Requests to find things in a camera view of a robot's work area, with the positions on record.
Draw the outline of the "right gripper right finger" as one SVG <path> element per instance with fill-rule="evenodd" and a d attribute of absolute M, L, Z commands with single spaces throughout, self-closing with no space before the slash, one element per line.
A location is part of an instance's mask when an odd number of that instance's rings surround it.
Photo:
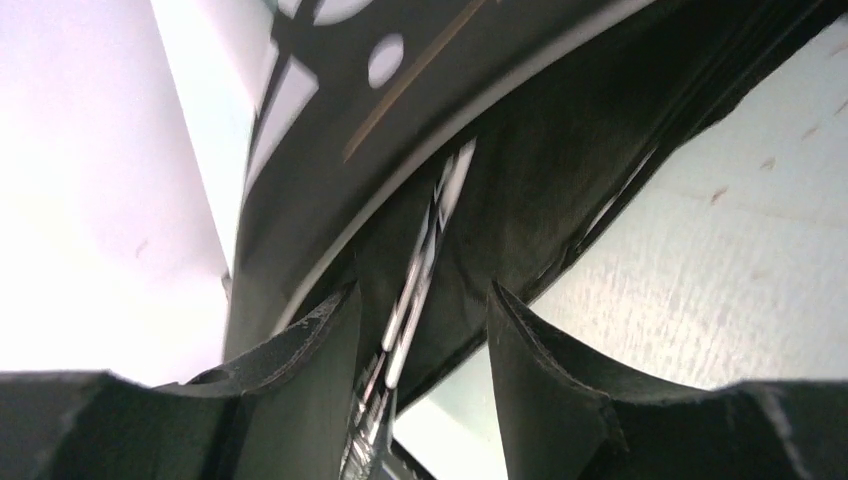
<path fill-rule="evenodd" d="M 488 347 L 512 479 L 843 479 L 845 381 L 702 390 L 614 360 L 490 290 Z"/>

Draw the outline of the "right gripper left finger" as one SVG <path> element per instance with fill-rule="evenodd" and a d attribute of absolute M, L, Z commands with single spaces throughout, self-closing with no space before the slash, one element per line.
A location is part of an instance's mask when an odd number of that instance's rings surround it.
<path fill-rule="evenodd" d="M 186 384 L 107 371 L 1 377 L 5 479 L 335 479 L 359 343 L 349 283 Z"/>

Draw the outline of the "white badminton racket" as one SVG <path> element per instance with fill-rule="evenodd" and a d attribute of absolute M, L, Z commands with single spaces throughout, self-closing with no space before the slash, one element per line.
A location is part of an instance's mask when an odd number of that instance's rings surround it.
<path fill-rule="evenodd" d="M 475 138 L 448 158 L 429 198 L 402 290 L 380 348 L 360 375 L 339 469 L 341 479 L 374 479 L 390 451 L 397 388 L 433 279 L 445 229 L 456 210 L 476 150 Z"/>

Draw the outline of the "black racket cover bag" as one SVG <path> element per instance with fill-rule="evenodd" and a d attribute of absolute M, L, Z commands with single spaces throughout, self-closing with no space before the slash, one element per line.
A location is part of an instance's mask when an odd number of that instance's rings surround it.
<path fill-rule="evenodd" d="M 485 341 L 678 147 L 845 13 L 843 1 L 367 1 L 278 11 L 252 132 L 224 357 L 355 282 L 378 346 L 447 157 L 475 144 L 407 364 L 407 406 Z"/>

